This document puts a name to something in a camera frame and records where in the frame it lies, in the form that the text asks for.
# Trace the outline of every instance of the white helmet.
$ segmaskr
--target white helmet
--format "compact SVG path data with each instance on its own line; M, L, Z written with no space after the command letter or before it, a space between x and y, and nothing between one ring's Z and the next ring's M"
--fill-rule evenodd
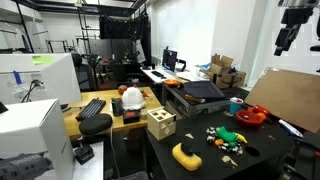
M137 110L145 106L142 93L138 88L129 87L122 96L124 110Z

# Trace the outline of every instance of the green toy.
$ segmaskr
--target green toy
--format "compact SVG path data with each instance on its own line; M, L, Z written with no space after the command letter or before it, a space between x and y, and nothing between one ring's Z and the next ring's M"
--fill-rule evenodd
M224 126L217 128L216 135L223 139L224 142L229 143L230 147L235 147L237 142L237 134L235 132L228 132Z

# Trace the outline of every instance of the small toy figure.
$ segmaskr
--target small toy figure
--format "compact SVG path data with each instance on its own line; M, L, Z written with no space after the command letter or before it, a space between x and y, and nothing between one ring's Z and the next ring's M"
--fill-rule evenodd
M206 134L208 144L214 142L220 149L227 152L235 152L238 155L243 153L240 143L248 143L244 136L235 132L228 132L224 126L218 128L210 126L207 128Z

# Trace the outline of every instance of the wooden cube with holes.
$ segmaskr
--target wooden cube with holes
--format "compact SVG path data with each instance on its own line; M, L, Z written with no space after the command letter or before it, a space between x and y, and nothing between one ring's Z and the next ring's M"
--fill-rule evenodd
M163 107L148 111L148 130L157 140L176 132L176 115L170 114Z

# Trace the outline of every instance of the blue cup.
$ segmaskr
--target blue cup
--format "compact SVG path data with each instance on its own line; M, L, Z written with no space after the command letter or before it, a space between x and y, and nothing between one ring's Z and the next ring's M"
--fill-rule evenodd
M243 104L243 100L240 98L230 98L230 114L235 114L241 109L241 105Z

